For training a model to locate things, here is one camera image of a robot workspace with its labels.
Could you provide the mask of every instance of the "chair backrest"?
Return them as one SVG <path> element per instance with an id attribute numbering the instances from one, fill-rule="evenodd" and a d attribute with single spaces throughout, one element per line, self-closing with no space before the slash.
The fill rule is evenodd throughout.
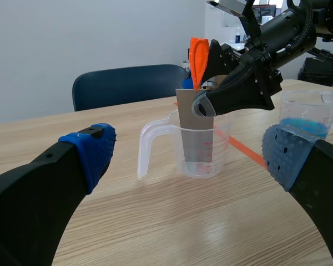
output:
<path id="1" fill-rule="evenodd" d="M 75 111 L 175 96 L 186 71 L 176 65 L 148 65 L 94 71 L 73 85 Z"/>

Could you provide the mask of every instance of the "wooden table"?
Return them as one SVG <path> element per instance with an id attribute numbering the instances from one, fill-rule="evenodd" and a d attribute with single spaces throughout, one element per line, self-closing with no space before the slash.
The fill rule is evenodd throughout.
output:
<path id="1" fill-rule="evenodd" d="M 332 88 L 287 80 L 284 90 Z M 273 111 L 235 113 L 231 134 L 261 152 Z M 175 110 L 175 98 L 119 105 L 0 125 L 0 173 L 28 163 L 57 139 L 97 122 L 117 130 L 113 161 L 72 217 L 53 265 L 333 265 L 316 227 L 262 167 L 229 147 L 225 170 L 209 180 L 175 167 L 170 139 L 152 147 L 137 178 L 139 133 Z M 327 140 L 333 143 L 333 132 Z"/>

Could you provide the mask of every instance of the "measuring cup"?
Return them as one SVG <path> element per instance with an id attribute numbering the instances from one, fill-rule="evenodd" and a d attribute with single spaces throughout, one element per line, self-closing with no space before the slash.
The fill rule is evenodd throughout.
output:
<path id="1" fill-rule="evenodd" d="M 223 168 L 229 143 L 231 114 L 214 118 L 214 128 L 191 130 L 180 127 L 179 113 L 175 111 L 167 119 L 147 124 L 140 133 L 138 177 L 147 174 L 150 149 L 157 136 L 171 135 L 175 162 L 186 176 L 208 178 Z"/>
<path id="2" fill-rule="evenodd" d="M 285 91 L 281 100 L 280 124 L 298 127 L 323 139 L 333 128 L 333 92 Z"/>

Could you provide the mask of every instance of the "blue liquid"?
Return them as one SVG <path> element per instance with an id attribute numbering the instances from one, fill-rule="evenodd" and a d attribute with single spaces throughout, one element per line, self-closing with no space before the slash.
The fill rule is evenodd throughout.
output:
<path id="1" fill-rule="evenodd" d="M 303 118 L 285 118 L 280 121 L 282 125 L 290 125 L 307 131 L 315 136 L 325 139 L 328 135 L 329 129 L 326 125 L 317 121 L 306 120 Z"/>

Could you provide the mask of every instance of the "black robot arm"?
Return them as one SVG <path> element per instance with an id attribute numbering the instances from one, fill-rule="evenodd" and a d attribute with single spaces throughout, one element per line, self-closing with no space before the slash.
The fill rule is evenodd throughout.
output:
<path id="1" fill-rule="evenodd" d="M 75 209 L 110 164 L 115 136 L 109 125 L 91 126 L 0 175 L 0 266 L 52 264 Z"/>
<path id="2" fill-rule="evenodd" d="M 238 16 L 249 39 L 239 52 L 212 41 L 203 81 L 220 74 L 228 76 L 218 89 L 195 98 L 193 112 L 198 116 L 246 108 L 272 110 L 270 97 L 281 91 L 279 67 L 306 52 L 333 62 L 333 54 L 315 48 L 317 37 L 333 42 L 333 0 L 302 0 L 299 6 L 288 0 L 286 11 L 261 26 L 252 10 L 254 0 L 242 1 L 209 2 Z"/>

